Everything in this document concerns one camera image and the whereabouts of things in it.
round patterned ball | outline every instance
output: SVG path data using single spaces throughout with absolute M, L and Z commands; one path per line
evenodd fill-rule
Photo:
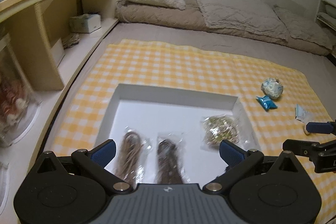
M 278 78 L 268 78 L 262 83 L 261 90 L 271 99 L 277 99 L 284 91 L 284 86 Z

brown noodle bundle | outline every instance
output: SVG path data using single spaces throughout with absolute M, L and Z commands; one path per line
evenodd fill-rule
M 133 187 L 136 186 L 135 179 L 141 148 L 139 134 L 134 131 L 127 132 L 120 147 L 115 175 Z
M 170 140 L 163 140 L 157 147 L 159 165 L 158 184 L 183 184 L 178 164 L 176 145 Z

gray ribbed panel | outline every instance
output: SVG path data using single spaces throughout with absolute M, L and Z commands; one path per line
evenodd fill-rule
M 224 198 L 207 195 L 197 184 L 140 184 L 129 195 L 112 199 L 92 224 L 246 224 Z

wall shelf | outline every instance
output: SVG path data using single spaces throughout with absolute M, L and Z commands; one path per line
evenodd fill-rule
M 8 200 L 0 214 L 0 223 L 17 224 L 13 199 L 27 172 L 34 164 L 43 138 L 81 68 L 104 37 L 118 23 L 118 0 L 4 0 L 0 3 L 0 23 L 11 36 L 18 63 L 41 99 L 40 112 L 29 132 L 10 147 L 0 149 L 10 163 Z M 55 40 L 70 34 L 70 16 L 85 12 L 101 15 L 101 28 L 80 34 L 80 42 L 65 50 L 57 66 L 51 55 Z

clear plastic packaging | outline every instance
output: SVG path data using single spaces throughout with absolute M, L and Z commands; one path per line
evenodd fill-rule
M 9 146 L 29 128 L 38 109 L 30 85 L 10 45 L 10 36 L 0 27 L 0 140 Z
M 183 184 L 190 180 L 182 162 L 182 134 L 159 134 L 157 137 L 157 184 Z
M 114 174 L 136 188 L 143 181 L 147 155 L 152 150 L 148 139 L 133 129 L 126 128 Z
M 219 149 L 222 140 L 239 142 L 238 120 L 230 115 L 207 117 L 203 121 L 204 143 L 212 149 Z

